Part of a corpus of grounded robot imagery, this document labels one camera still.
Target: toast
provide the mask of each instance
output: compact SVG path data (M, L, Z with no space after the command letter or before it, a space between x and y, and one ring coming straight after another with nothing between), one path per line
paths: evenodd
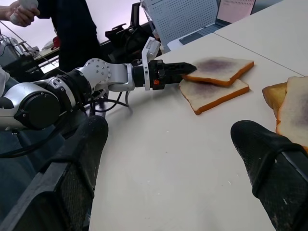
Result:
M279 83L266 87L262 90L265 102L274 110L277 118L279 108L281 107L286 95L287 83Z
M254 64L254 61L244 59L211 57L193 63L197 70L183 78L190 81L230 86L242 74L249 71Z
M276 132L308 150L308 77L288 79L286 96L278 111Z
M249 92L249 85L238 79L229 87L182 80L180 90L195 114L199 115L225 101Z

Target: table surface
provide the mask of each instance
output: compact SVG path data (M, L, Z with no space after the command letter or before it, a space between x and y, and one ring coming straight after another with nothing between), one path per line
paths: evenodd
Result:
M215 33L306 76L307 12L307 0L284 0Z
M91 231L274 231L230 129L249 119L274 131L262 89L296 73L215 34L159 58L211 56L254 60L242 77L250 92L196 116L178 86L140 88L129 96L131 110L117 106L107 114Z
M40 51L40 52L39 52L40 55L37 55L37 56L34 58L34 60L42 59L42 56L45 57L45 56L47 56L47 55L53 54L53 53L57 52L58 50L59 50L59 48L56 48L56 49L53 49L53 50L52 50L51 48L49 48L49 49L47 49L47 50Z

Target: monitor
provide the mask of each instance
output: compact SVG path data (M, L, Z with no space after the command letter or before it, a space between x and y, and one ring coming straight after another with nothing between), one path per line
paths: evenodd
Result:
M256 0L221 0L216 23L226 26L251 15L255 2Z

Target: human hand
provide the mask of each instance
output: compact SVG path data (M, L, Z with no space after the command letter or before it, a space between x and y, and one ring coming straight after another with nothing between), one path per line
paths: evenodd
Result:
M12 20L11 16L13 14L17 20ZM35 5L28 10L23 8L18 1L15 1L8 7L6 17L8 21L12 22L13 24L26 27L29 26L34 21L34 17L38 16L39 14L40 12L35 7Z

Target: white wall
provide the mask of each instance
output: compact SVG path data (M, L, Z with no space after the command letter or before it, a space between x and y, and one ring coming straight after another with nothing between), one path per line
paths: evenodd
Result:
M14 2L14 0L1 0L0 5L7 6L12 2ZM107 40L105 31L111 30L112 27L122 23L127 23L129 25L131 5L136 2L139 2L139 0L87 0L92 18L97 26L97 37L100 42ZM141 9L140 24L146 22L146 16L143 9ZM10 22L5 22L5 24L31 46L38 46L40 49L56 36L50 19L36 18L31 26L26 28L15 26ZM12 32L1 24L0 29L2 34L16 38Z

